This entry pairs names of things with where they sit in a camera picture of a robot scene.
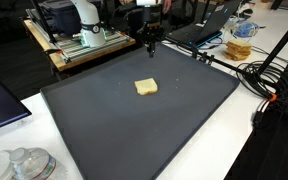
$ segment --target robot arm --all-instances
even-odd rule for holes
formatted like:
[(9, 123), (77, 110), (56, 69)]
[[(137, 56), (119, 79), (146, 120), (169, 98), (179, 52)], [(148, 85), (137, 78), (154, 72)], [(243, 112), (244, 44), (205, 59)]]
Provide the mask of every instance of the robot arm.
[(161, 0), (137, 0), (138, 6), (143, 6), (143, 27), (138, 31), (141, 35), (149, 56), (155, 53), (155, 44), (161, 40), (164, 28), (161, 26)]
[(105, 32), (101, 27), (96, 7), (87, 0), (71, 0), (81, 18), (81, 42), (85, 47), (105, 44)]

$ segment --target black laptop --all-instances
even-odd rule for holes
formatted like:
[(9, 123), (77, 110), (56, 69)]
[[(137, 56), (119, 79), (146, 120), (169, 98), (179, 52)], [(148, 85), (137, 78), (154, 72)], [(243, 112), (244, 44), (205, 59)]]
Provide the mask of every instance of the black laptop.
[(222, 35), (221, 28), (237, 10), (240, 2), (241, 0), (228, 0), (223, 4), (217, 5), (204, 27), (190, 24), (167, 34), (165, 39), (178, 45), (200, 47), (205, 42)]

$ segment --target bottle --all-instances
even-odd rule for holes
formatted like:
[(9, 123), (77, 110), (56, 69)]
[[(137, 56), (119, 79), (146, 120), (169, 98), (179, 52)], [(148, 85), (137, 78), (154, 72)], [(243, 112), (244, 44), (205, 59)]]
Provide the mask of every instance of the bottle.
[(66, 180), (65, 167), (46, 150), (18, 148), (10, 155), (15, 180)]

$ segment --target white table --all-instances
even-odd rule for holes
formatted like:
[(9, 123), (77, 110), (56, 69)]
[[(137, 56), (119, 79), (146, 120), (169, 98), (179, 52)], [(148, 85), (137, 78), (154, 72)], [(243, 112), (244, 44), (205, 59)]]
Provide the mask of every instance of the white table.
[[(267, 28), (261, 30), (250, 42), (270, 52), (288, 29), (288, 11), (255, 9), (254, 13), (252, 21)], [(241, 63), (224, 60), (221, 55), (224, 49), (225, 46), (222, 45), (208, 52), (231, 65), (237, 66)], [(279, 56), (288, 59), (288, 44)], [(253, 52), (243, 62), (264, 60), (265, 57), (266, 55)], [(221, 65), (212, 66), (234, 74)], [(223, 179), (252, 132), (252, 116), (262, 101), (262, 98), (240, 85), (182, 148), (158, 179)], [(69, 180), (82, 179), (41, 95), (27, 98), (23, 103), (33, 115), (0, 128), (0, 150), (14, 150), (19, 147), (44, 148), (66, 166)]]

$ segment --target desk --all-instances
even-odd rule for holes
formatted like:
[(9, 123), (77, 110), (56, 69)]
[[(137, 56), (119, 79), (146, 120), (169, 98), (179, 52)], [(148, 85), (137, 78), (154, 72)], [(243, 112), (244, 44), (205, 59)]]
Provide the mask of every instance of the desk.
[[(33, 35), (33, 37), (36, 39), (36, 41), (40, 44), (40, 46), (43, 48), (43, 51), (48, 50), (48, 49), (53, 49), (51, 46), (50, 42), (47, 41), (46, 38), (42, 35), (42, 33), (32, 24), (30, 20), (24, 20), (23, 22), (25, 28)], [(98, 51), (95, 54), (92, 54), (91, 56), (87, 56), (81, 60), (78, 61), (72, 61), (70, 63), (65, 63), (65, 61), (58, 55), (58, 54), (50, 54), (50, 61), (51, 63), (56, 67), (58, 71), (64, 71), (67, 69), (70, 69), (72, 67), (75, 67), (77, 65), (86, 63), (88, 61), (94, 60), (96, 58), (99, 58), (101, 56), (104, 56), (106, 54), (121, 50), (123, 48), (126, 48), (128, 46), (131, 46), (135, 44), (135, 40), (133, 38), (130, 38), (130, 41), (126, 41), (123, 44), (118, 44), (115, 45), (109, 49), (104, 49), (101, 51)]]
[[(275, 18), (284, 19), (285, 23), (280, 23), (281, 21), (275, 20)], [(259, 9), (255, 11), (252, 20), (256, 23), (263, 23), (267, 28), (259, 32), (251, 40), (251, 43), (267, 51), (274, 48), (280, 36), (288, 29), (288, 11), (286, 10), (271, 12)], [(221, 56), (221, 51), (224, 49), (225, 46), (220, 46), (209, 52), (224, 61), (224, 57)], [(288, 59), (288, 45), (279, 56)], [(253, 52), (243, 62), (264, 58), (265, 55)], [(235, 66), (242, 63), (230, 60), (225, 60), (225, 62)], [(214, 67), (234, 74), (220, 65), (214, 64)], [(181, 149), (158, 179), (224, 179), (252, 132), (251, 119), (262, 101), (263, 99), (253, 95), (240, 85)], [(68, 179), (82, 179), (41, 95), (37, 94), (25, 99), (23, 103), (32, 111), (33, 115), (21, 126), (10, 124), (0, 128), (0, 150), (13, 150), (18, 147), (44, 148), (68, 168)]]

